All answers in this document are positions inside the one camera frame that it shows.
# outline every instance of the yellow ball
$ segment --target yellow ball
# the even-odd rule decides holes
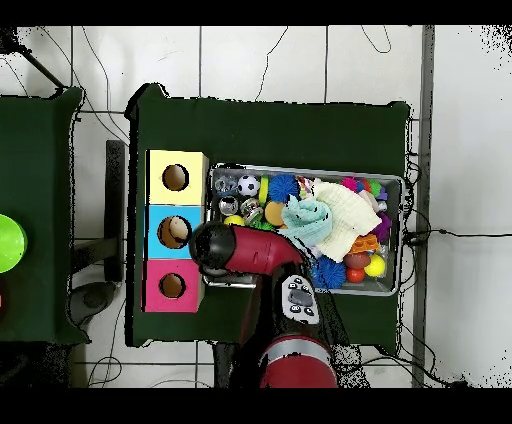
[[[370,264],[364,267],[364,272],[370,277],[382,275],[386,269],[386,262],[379,255],[372,255]]]
[[[228,216],[228,217],[224,220],[224,224],[226,224],[226,225],[235,224],[235,225],[241,225],[242,227],[243,227],[243,226],[245,226],[244,219],[243,219],[240,215],[231,215],[231,216]]]

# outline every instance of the soccer ball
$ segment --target soccer ball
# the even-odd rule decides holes
[[[256,196],[260,189],[260,182],[252,175],[244,175],[238,180],[238,192],[242,196]]]

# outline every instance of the green cloth surface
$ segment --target green cloth surface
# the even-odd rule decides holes
[[[80,343],[68,319],[71,270],[70,131],[82,90],[50,99],[0,97],[0,213],[25,230],[28,247],[0,274],[0,341]]]
[[[147,84],[132,97],[126,116],[132,119],[130,169],[136,166],[137,170],[130,173],[130,179],[137,181],[129,207],[135,203],[138,212],[145,203],[147,149],[203,152],[210,164],[404,174],[409,106],[403,102],[370,106],[185,100],[168,98],[158,84]],[[127,343],[139,346],[148,339],[238,341],[249,289],[207,286],[196,314],[141,312],[143,214],[136,213],[128,225],[128,255],[135,255],[136,277],[127,279],[131,297]],[[320,295],[321,302],[326,300],[324,296]],[[397,294],[334,297],[351,343],[379,344],[395,351]]]

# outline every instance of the pink box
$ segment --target pink box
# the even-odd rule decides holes
[[[142,287],[146,291],[143,312],[197,312],[204,295],[204,284],[197,264],[192,259],[149,259],[147,278]],[[160,291],[160,281],[167,274],[180,276],[185,283],[177,298],[166,297]]]

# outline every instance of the light blue cloth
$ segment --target light blue cloth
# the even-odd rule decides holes
[[[329,206],[316,200],[298,201],[290,196],[281,212],[281,218],[288,228],[278,230],[278,233],[290,239],[299,248],[302,247],[302,243],[307,247],[315,246],[332,231],[332,214]]]

